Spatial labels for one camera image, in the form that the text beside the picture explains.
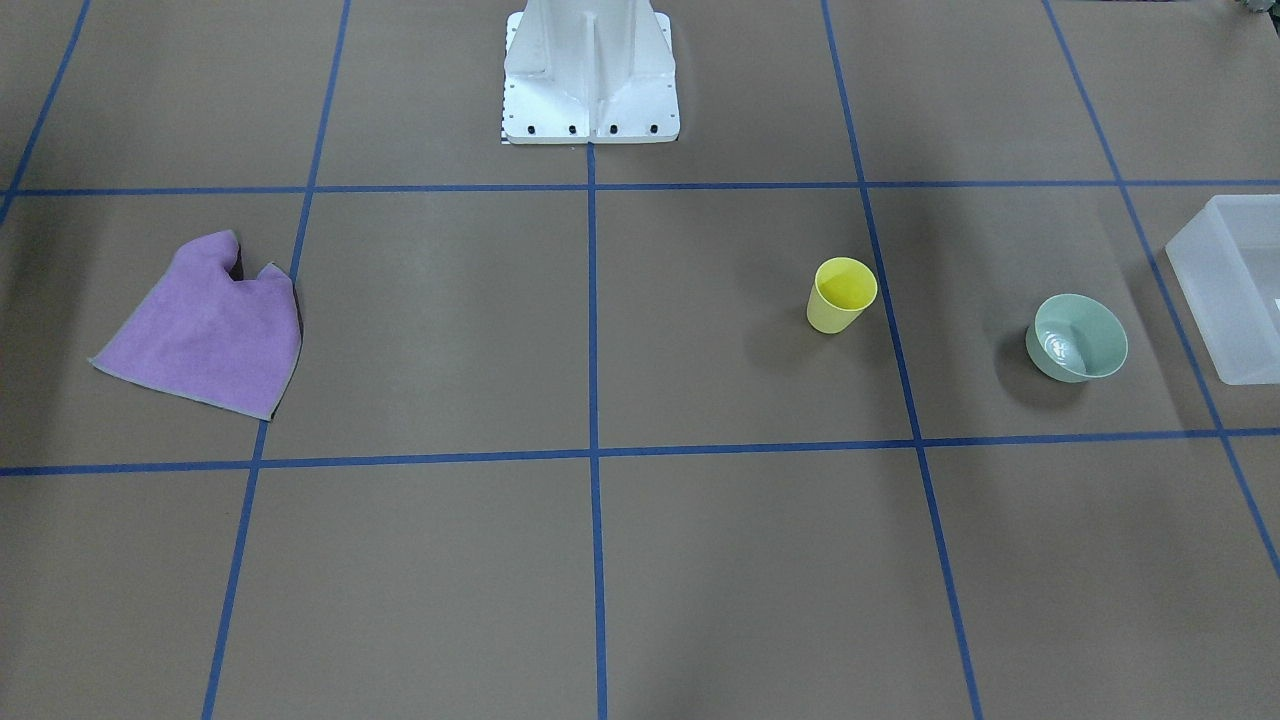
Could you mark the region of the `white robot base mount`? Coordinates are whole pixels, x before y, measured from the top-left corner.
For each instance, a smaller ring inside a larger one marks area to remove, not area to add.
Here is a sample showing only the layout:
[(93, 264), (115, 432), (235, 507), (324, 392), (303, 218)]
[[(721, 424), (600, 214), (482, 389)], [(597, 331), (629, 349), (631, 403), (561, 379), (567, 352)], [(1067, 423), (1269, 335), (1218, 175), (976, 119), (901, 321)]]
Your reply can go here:
[(506, 18), (504, 41), (504, 142), (680, 137), (672, 22), (652, 3), (529, 1)]

